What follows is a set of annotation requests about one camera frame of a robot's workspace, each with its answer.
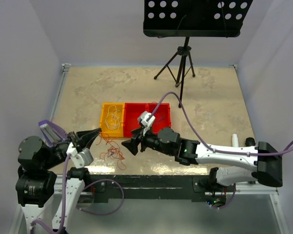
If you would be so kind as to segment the yellow plastic bin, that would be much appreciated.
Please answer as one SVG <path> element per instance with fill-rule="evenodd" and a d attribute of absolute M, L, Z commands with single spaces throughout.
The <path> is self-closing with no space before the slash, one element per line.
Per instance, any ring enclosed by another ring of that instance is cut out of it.
<path fill-rule="evenodd" d="M 124 137 L 124 111 L 124 103 L 103 103 L 100 118 L 100 128 L 103 134 L 112 138 Z"/>

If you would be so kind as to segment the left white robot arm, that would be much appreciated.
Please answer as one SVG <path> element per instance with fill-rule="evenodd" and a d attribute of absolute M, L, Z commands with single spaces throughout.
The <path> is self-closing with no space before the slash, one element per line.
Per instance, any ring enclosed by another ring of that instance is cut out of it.
<path fill-rule="evenodd" d="M 24 214 L 29 234 L 66 234 L 68 224 L 82 191 L 91 187 L 87 168 L 93 162 L 90 147 L 101 128 L 70 132 L 65 140 L 48 146 L 40 137 L 30 136 L 19 145 L 18 203 Z M 62 199 L 56 214 L 52 214 L 54 186 L 57 175 L 54 166 L 69 161 L 70 170 L 63 169 Z"/>

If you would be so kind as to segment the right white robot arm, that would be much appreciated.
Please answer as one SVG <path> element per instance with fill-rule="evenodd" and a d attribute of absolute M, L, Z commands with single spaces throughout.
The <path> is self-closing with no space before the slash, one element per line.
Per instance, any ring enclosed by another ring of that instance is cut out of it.
<path fill-rule="evenodd" d="M 269 187 L 282 187 L 282 156 L 266 142 L 242 148 L 204 145 L 197 140 L 182 138 L 171 128 L 157 134 L 143 128 L 132 131 L 132 137 L 122 142 L 133 155 L 147 148 L 174 157 L 179 164 L 223 164 L 211 169 L 208 187 L 220 191 L 235 183 L 257 181 Z"/>

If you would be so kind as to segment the red double compartment bin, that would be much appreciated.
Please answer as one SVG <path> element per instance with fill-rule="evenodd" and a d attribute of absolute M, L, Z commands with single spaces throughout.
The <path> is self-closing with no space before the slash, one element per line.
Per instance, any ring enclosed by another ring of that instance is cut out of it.
<path fill-rule="evenodd" d="M 157 103 L 125 103 L 124 112 L 124 138 L 131 138 L 131 131 L 140 127 L 137 118 L 144 111 L 150 113 L 156 108 Z M 162 103 L 155 113 L 155 122 L 152 125 L 153 133 L 157 134 L 160 130 L 171 127 L 170 105 Z"/>

